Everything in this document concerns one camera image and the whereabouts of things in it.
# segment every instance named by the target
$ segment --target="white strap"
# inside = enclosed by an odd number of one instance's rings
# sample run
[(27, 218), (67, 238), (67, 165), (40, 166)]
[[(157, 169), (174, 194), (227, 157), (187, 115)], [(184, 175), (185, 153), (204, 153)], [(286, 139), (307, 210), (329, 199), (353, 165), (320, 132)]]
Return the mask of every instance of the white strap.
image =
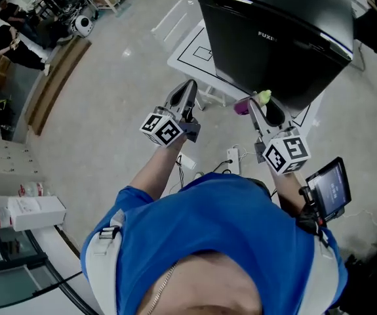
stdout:
[(92, 237), (85, 257), (90, 287), (105, 315), (117, 315), (116, 272), (123, 223), (124, 212), (119, 210), (112, 217), (110, 227)]
[(334, 251), (315, 240), (311, 272), (298, 315), (323, 314), (332, 304), (338, 288), (338, 263)]

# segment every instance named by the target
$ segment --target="black shirt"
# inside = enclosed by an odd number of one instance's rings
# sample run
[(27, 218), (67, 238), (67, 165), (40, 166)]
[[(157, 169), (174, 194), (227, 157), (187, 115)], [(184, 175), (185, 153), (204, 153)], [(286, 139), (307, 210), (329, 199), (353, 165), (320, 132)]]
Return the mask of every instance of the black shirt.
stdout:
[[(12, 34), (10, 33), (10, 26), (4, 25), (0, 26), (0, 50), (8, 47), (12, 42)], [(4, 55), (14, 62), (14, 52), (10, 50), (6, 52)]]
[(18, 8), (18, 5), (15, 5), (14, 3), (8, 3), (7, 7), (5, 9), (2, 9), (0, 11), (0, 19), (10, 24), (12, 27), (16, 28), (17, 30), (20, 30), (22, 28), (23, 23), (19, 21), (8, 21), (10, 17), (13, 18), (25, 18), (26, 12), (21, 10), (18, 11), (18, 13), (15, 15), (15, 10)]

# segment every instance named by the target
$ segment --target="wooden platform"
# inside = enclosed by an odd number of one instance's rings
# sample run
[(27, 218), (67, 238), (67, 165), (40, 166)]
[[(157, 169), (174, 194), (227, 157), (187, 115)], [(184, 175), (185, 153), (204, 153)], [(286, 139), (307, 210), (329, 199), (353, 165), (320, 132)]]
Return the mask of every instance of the wooden platform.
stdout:
[(36, 135), (41, 135), (58, 95), (90, 45), (89, 40), (75, 36), (51, 60), (50, 74), (41, 78), (25, 113)]

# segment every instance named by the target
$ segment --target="tablet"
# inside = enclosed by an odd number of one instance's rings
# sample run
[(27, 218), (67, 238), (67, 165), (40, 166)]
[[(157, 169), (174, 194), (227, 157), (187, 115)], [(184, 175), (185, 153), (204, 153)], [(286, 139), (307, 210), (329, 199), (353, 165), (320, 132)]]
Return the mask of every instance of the tablet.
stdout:
[(326, 221), (351, 201), (346, 168), (340, 157), (308, 177), (306, 182)]

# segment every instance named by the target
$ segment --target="person wearing black shirt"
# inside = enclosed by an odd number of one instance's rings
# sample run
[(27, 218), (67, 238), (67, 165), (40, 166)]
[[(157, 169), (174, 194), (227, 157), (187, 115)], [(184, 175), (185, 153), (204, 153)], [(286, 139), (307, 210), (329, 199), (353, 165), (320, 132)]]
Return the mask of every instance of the person wearing black shirt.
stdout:
[(0, 0), (0, 8), (0, 19), (10, 24), (34, 43), (42, 45), (37, 30), (30, 24), (29, 18), (24, 10), (21, 10), (20, 7), (14, 3), (8, 3), (7, 0)]
[(44, 71), (47, 76), (50, 65), (41, 62), (41, 58), (17, 38), (17, 32), (8, 25), (0, 26), (0, 55), (5, 55), (14, 63), (30, 69)]

